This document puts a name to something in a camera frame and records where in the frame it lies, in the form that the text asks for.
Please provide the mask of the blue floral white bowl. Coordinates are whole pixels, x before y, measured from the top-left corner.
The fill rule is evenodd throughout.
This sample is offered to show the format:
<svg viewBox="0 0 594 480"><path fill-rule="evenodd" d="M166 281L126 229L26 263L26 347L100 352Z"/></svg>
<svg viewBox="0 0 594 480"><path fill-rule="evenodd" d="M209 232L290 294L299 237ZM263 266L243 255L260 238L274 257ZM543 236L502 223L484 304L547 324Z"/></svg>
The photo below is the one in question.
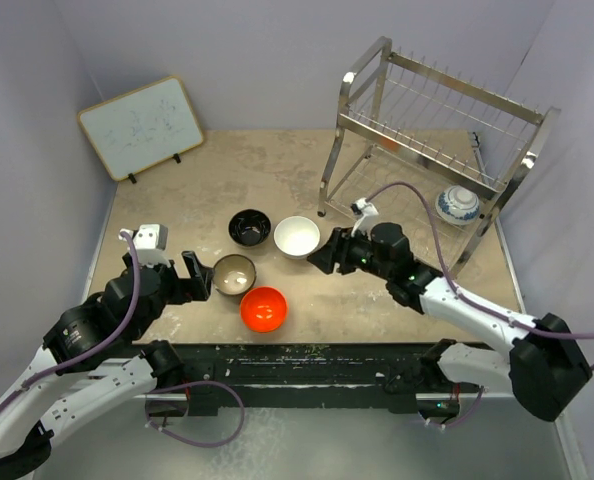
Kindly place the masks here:
<svg viewBox="0 0 594 480"><path fill-rule="evenodd" d="M452 185L442 190L435 200L435 210L446 223L466 226L480 215L479 197L470 190Z"/></svg>

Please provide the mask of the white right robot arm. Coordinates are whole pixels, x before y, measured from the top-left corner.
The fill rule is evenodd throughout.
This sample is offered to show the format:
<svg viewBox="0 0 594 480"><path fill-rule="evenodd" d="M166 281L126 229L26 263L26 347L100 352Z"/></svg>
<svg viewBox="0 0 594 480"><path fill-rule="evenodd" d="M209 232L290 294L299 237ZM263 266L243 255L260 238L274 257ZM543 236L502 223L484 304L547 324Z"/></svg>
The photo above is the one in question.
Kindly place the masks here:
<svg viewBox="0 0 594 480"><path fill-rule="evenodd" d="M415 258L402 228L380 223L369 233L335 228L308 262L325 274L357 270L384 281L393 300L444 320L484 343L483 348L440 342L422 366L423 383L444 391L469 383L512 395L531 415L552 422L587 385L593 372L566 322L536 319L462 289Z"/></svg>

